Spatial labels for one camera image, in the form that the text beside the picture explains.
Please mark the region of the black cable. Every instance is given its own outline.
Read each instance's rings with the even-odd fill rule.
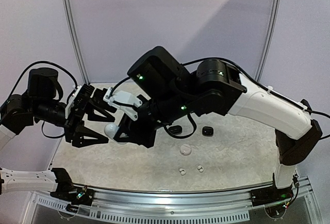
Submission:
[[[245,72],[239,65],[237,65],[235,62],[231,61],[231,60],[228,60],[228,59],[225,59],[225,58],[220,58],[220,57],[207,57],[207,58],[201,58],[201,59],[198,59],[198,60],[193,60],[193,61],[190,61],[190,62],[187,62],[187,63],[184,63],[183,66],[187,66],[187,65],[191,65],[191,64],[194,64],[194,63],[197,63],[197,62],[201,62],[201,61],[204,61],[204,60],[209,60],[209,59],[218,59],[218,60],[221,60],[221,61],[224,61],[224,62],[227,62],[231,65],[233,65],[234,67],[236,67],[241,73],[243,73],[250,81],[252,81],[254,84],[256,84],[257,86],[259,86],[261,89],[265,90],[265,91],[269,91],[268,88],[266,86],[264,86],[263,84],[259,83],[258,81],[254,80],[247,72]],[[294,101],[286,98],[285,96],[281,95],[281,94],[278,94],[277,92],[275,91],[270,91],[270,93],[292,105],[294,105],[295,107],[299,108],[299,109],[302,109],[304,110],[303,107],[301,107],[299,104],[295,103]]]
[[[177,136],[177,135],[174,135],[174,134],[171,133],[171,131],[168,130],[168,128],[167,128],[166,126],[164,126],[164,130],[166,131],[166,133],[169,134],[169,136],[171,136],[171,137],[173,137],[173,138],[175,138],[175,139],[186,139],[186,138],[192,136],[192,135],[195,133],[196,129],[197,129],[197,124],[195,123],[195,121],[194,121],[194,119],[192,118],[192,116],[191,116],[190,113],[187,114],[187,117],[188,117],[188,120],[190,121],[190,123],[191,123],[192,126],[193,126],[193,131],[192,131],[192,133],[190,133],[189,135],[184,135],[184,136]]]
[[[297,187],[297,192],[295,193],[294,199],[292,200],[292,202],[290,201],[290,203],[289,203],[289,205],[287,207],[289,207],[289,206],[291,206],[293,204],[293,202],[297,199],[298,194],[299,194],[299,186]]]
[[[74,89],[70,92],[70,94],[69,94],[68,97],[67,97],[67,103],[69,102],[69,99],[70,99],[71,95],[72,95],[76,90],[77,90],[77,89],[74,88]]]
[[[41,132],[42,132],[42,134],[43,134],[45,137],[47,137],[47,138],[49,138],[49,139],[58,139],[58,138],[62,138],[62,137],[65,135],[65,133],[63,133],[63,134],[61,134],[61,135],[59,135],[59,136],[49,136],[49,135],[45,135],[45,133],[44,133],[44,131],[43,131],[43,127],[44,127],[44,125],[45,125],[45,121],[43,121],[43,123],[42,123],[42,125],[41,125]]]
[[[110,91],[110,95],[109,95],[109,98],[113,95],[113,92],[114,90],[116,90],[122,83],[124,83],[125,81],[129,80],[130,77],[126,77],[124,79],[122,79],[121,81],[119,81]],[[125,104],[125,103],[120,103],[120,102],[117,102],[117,101],[113,101],[114,104],[118,104],[120,106],[125,106],[125,107],[131,107],[131,108],[135,108],[134,105],[132,104]]]
[[[29,70],[31,67],[33,67],[34,65],[37,65],[37,64],[49,64],[49,65],[52,65],[60,70],[62,70],[64,73],[66,73],[74,82],[75,86],[77,87],[78,86],[78,83],[77,83],[77,80],[75,79],[75,77],[65,68],[61,67],[60,65],[57,65],[56,63],[53,63],[53,62],[50,62],[50,61],[46,61],[46,60],[39,60],[39,61],[36,61],[36,62],[33,62],[31,63],[29,66],[27,66],[24,71],[21,73],[20,77],[18,78],[18,80],[16,81],[13,89],[11,90],[11,92],[9,93],[9,96],[6,100],[6,102],[8,101],[8,99],[10,98],[10,96],[14,93],[17,85],[19,84],[20,80],[22,79],[22,77],[24,76],[24,74],[26,73],[27,70]]]
[[[316,115],[321,115],[321,116],[324,116],[324,117],[328,117],[330,119],[330,115],[328,115],[326,113],[323,113],[323,112],[319,112],[319,111],[315,111],[315,110],[310,110],[310,109],[308,109],[307,112],[309,112],[310,114],[316,114]],[[324,139],[329,138],[329,137],[330,137],[330,134],[321,137],[320,140],[324,140]]]

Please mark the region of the table surface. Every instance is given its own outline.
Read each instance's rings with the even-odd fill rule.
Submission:
[[[108,88],[114,84],[93,84]],[[134,83],[119,87],[133,94],[143,91]],[[114,116],[119,123],[123,113]],[[112,189],[146,191],[215,190],[259,184],[272,180],[277,160],[274,129],[256,121],[226,115],[208,114],[197,117],[198,128],[188,139],[174,139],[163,129],[157,131],[154,147],[113,140],[108,144],[74,148],[62,140],[53,160],[53,167],[63,167],[73,182]],[[187,117],[174,122],[183,133],[192,131]],[[86,121],[86,126],[104,134],[106,123]],[[202,127],[212,126],[213,137],[204,137]],[[192,153],[180,154],[180,147],[189,144]],[[197,170],[198,165],[204,172]],[[186,175],[181,176],[179,168]]]

